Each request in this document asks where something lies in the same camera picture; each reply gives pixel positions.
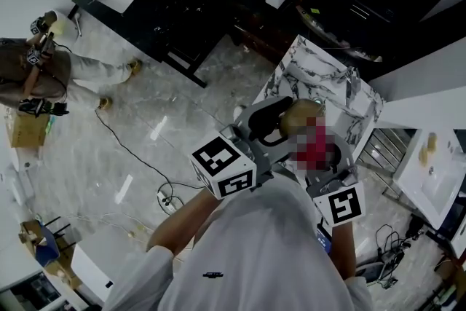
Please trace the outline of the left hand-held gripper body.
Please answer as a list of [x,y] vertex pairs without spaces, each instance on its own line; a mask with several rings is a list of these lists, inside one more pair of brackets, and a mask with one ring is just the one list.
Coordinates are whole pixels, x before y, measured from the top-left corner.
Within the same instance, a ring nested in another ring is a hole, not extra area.
[[253,189],[271,178],[274,154],[246,122],[211,131],[189,150],[197,178],[218,200]]

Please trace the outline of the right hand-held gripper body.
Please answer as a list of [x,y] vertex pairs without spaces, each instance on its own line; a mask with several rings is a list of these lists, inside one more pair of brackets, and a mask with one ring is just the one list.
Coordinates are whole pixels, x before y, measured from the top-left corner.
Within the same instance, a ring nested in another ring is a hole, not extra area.
[[329,171],[307,181],[306,191],[330,227],[354,221],[366,214],[363,184],[358,170],[350,166],[338,173]]

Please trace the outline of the pink cloth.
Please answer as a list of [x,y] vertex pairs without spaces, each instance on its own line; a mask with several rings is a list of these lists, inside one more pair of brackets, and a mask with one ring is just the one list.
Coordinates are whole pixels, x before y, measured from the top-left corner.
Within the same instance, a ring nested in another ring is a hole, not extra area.
[[289,137],[291,159],[300,171],[326,170],[334,159],[333,137],[322,117],[301,118]]

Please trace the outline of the person's left forearm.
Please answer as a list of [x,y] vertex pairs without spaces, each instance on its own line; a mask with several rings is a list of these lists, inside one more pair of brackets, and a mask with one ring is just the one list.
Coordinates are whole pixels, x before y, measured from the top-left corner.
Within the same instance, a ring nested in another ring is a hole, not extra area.
[[177,256],[220,204],[220,200],[203,189],[156,228],[146,246],[146,252],[159,246]]

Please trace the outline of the person's right forearm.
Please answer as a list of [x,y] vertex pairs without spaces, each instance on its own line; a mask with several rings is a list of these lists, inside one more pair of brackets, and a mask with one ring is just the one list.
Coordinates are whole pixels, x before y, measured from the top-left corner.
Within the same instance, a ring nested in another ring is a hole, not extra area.
[[352,222],[332,229],[330,257],[343,280],[356,273],[356,252]]

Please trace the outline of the blue screen device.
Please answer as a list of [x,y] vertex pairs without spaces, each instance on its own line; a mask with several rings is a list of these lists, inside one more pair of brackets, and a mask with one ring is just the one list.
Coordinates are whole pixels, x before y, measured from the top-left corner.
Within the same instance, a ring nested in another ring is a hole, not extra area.
[[323,247],[324,251],[329,254],[331,251],[331,235],[321,225],[317,225],[317,240]]

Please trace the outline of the steel faucet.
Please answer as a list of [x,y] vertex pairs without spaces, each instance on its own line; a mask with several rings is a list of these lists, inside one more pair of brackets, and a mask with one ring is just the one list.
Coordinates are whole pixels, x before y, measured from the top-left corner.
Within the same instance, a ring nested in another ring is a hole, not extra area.
[[356,67],[350,66],[347,68],[344,78],[346,80],[346,107],[350,109],[360,91],[360,73]]

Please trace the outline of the white power strip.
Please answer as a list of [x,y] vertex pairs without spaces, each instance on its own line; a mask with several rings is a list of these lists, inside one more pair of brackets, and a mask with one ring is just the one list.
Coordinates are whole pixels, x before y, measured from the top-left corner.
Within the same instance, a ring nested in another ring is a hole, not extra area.
[[166,213],[175,212],[176,208],[172,203],[172,198],[167,196],[163,191],[157,192],[157,201],[159,203],[160,208]]

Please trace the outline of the grey oval device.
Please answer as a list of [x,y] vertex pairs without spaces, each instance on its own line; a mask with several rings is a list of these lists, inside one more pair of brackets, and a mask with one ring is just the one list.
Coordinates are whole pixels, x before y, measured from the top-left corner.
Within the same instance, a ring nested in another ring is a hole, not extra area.
[[366,284],[370,285],[379,280],[385,267],[386,265],[382,261],[361,264],[356,269],[356,276],[363,277],[366,280]]

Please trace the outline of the white t-shirt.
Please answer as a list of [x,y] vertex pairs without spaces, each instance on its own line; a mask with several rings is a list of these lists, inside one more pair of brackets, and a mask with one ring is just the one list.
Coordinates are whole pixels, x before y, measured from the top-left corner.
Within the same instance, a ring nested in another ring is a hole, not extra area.
[[366,280],[341,278],[313,218],[277,174],[222,200],[177,256],[156,246],[128,264],[103,311],[372,311]]

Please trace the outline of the white sink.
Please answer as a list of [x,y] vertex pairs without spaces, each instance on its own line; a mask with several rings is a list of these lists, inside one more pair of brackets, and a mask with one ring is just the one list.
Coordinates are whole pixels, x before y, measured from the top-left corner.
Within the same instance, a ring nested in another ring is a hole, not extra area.
[[[438,137],[436,151],[430,152],[426,167],[419,164],[419,150],[430,133]],[[392,179],[430,225],[441,227],[466,177],[466,148],[453,130],[418,129]]]

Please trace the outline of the black table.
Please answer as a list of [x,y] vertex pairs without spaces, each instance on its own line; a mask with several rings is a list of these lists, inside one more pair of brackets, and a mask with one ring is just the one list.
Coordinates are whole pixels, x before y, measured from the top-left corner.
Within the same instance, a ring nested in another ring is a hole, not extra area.
[[196,72],[226,33],[225,0],[135,0],[123,14],[96,0],[73,2],[150,58],[206,87]]

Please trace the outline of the white box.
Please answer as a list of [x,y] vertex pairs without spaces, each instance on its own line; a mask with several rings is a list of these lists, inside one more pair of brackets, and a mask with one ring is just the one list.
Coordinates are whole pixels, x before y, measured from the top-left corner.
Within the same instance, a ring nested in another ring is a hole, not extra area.
[[113,286],[112,280],[78,244],[74,248],[71,268],[81,282],[102,302],[107,300]]

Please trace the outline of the small cardboard box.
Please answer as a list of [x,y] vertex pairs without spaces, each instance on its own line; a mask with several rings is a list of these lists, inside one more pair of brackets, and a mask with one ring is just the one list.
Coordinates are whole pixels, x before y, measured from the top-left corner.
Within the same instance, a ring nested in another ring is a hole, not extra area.
[[32,114],[7,108],[4,121],[12,148],[36,148],[44,145],[49,114]]

